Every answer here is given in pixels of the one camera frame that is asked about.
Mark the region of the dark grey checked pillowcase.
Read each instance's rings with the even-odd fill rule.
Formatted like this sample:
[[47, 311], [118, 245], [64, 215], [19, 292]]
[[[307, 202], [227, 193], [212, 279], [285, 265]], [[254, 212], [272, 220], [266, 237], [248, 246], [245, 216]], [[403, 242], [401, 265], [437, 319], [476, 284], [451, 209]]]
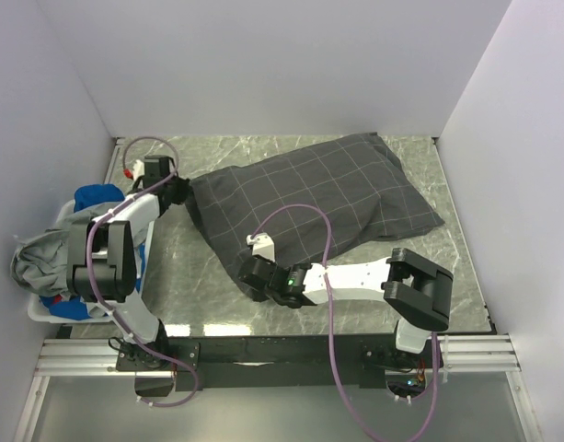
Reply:
[[198, 278], [204, 295], [250, 294], [237, 274], [249, 254], [246, 238], [258, 227], [272, 236], [278, 263], [290, 266], [443, 225], [378, 134], [199, 139], [184, 159], [186, 206], [213, 251]]

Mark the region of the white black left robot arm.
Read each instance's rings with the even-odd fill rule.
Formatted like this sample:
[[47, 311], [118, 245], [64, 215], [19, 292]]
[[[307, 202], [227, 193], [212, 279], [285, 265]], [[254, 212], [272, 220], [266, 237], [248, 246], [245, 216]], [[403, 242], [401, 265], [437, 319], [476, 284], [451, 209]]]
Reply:
[[101, 308], [123, 341], [140, 345], [138, 358], [152, 370], [168, 364], [171, 348], [162, 321], [149, 311], [137, 289], [142, 265], [135, 242], [171, 205], [185, 202], [190, 182], [178, 175], [177, 166], [173, 157], [145, 157], [137, 163], [134, 189], [123, 201], [69, 228], [70, 293]]

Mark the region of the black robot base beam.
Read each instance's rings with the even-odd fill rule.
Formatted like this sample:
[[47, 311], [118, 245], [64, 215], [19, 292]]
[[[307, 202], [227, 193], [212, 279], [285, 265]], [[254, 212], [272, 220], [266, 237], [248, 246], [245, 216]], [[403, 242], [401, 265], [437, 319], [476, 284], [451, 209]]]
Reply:
[[110, 338], [119, 373], [135, 375], [135, 390], [149, 398], [171, 390], [330, 386], [337, 370], [344, 385], [383, 389], [389, 373], [417, 373], [441, 366], [426, 343], [420, 354], [396, 347], [388, 333], [296, 336], [172, 337], [169, 360]]

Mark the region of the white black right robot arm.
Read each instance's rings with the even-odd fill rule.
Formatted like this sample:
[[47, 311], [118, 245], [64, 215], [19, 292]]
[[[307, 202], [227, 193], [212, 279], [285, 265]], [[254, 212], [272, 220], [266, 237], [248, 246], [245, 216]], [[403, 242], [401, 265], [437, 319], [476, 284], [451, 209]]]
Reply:
[[241, 266], [238, 279], [288, 308], [332, 301], [385, 302], [400, 316], [391, 356], [411, 367], [423, 356], [433, 332], [449, 329], [454, 276], [418, 253], [395, 248], [388, 258], [325, 267], [296, 264], [283, 268], [259, 255]]

